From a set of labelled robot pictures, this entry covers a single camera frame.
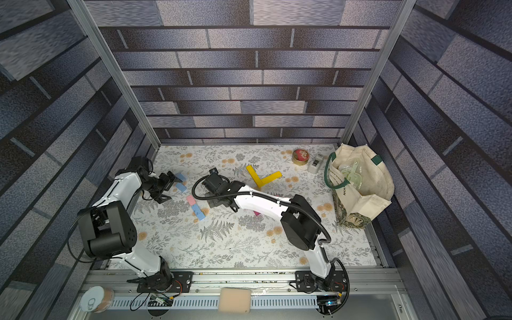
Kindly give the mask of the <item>blue block one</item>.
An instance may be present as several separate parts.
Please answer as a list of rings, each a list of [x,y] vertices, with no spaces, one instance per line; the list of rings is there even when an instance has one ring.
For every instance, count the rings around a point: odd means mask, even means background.
[[[181,180],[181,181],[186,181],[186,180],[187,180],[187,178],[186,178],[183,174],[181,174],[181,173],[176,173],[176,175],[175,175],[175,176],[176,176],[179,180]]]

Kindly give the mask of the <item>blue block three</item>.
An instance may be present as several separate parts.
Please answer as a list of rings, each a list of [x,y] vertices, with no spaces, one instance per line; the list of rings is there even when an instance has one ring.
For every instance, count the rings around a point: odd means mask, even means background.
[[[199,217],[200,215],[204,215],[202,210],[199,208],[199,206],[196,204],[192,207],[194,213],[196,214],[197,217]]]

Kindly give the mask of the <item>pink block four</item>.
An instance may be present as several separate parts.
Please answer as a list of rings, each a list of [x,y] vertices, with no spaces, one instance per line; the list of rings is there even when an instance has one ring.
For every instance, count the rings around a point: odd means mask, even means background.
[[[192,195],[188,195],[186,197],[186,200],[188,202],[188,204],[193,207],[194,205],[196,205],[196,201],[195,201],[195,198],[192,196]]]

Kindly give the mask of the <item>yellow block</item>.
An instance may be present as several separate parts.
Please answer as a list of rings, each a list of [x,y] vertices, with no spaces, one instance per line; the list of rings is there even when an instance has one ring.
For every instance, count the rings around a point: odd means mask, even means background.
[[[259,177],[258,177],[258,175],[257,175],[257,173],[256,173],[256,171],[253,169],[253,167],[252,167],[251,165],[248,165],[248,166],[246,167],[246,169],[247,169],[247,172],[250,174],[250,176],[251,176],[253,179],[258,179],[258,178],[259,178]]]
[[[263,178],[263,179],[261,180],[261,184],[262,184],[262,185],[266,185],[266,184],[268,184],[268,183],[272,182],[273,180],[274,180],[274,178],[273,178],[273,177],[268,176],[268,177],[265,177],[265,178]]]
[[[252,179],[253,181],[256,183],[256,185],[261,182],[261,179],[256,175],[256,176],[252,176]]]
[[[278,172],[272,173],[269,177],[271,179],[278,179],[278,178],[282,177],[282,173],[280,171],[278,171]]]

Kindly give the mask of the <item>blue block two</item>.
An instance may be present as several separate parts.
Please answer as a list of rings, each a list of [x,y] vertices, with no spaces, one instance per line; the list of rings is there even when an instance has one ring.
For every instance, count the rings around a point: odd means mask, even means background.
[[[182,183],[176,183],[175,186],[181,193],[185,193],[187,190],[186,186]]]

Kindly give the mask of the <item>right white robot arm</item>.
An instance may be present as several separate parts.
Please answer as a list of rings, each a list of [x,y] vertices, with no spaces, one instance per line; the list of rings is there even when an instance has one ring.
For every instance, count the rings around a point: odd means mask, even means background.
[[[205,197],[210,207],[223,205],[234,212],[240,209],[256,211],[281,223],[286,238],[294,247],[302,250],[308,260],[312,285],[303,284],[302,291],[310,290],[349,291],[345,270],[338,271],[338,259],[328,259],[323,246],[331,242],[321,218],[300,195],[282,198],[254,190],[240,181],[203,182]]]

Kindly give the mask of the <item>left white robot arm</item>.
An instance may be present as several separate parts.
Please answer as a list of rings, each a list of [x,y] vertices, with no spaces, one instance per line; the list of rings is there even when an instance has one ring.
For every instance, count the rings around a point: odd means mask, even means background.
[[[167,262],[137,243],[138,233],[128,209],[136,195],[146,191],[158,203],[170,200],[164,195],[175,182],[182,182],[172,172],[156,176],[146,169],[117,172],[112,186],[91,207],[77,217],[84,250],[87,256],[116,260],[136,272],[131,283],[138,292],[164,292],[173,287],[173,273]]]

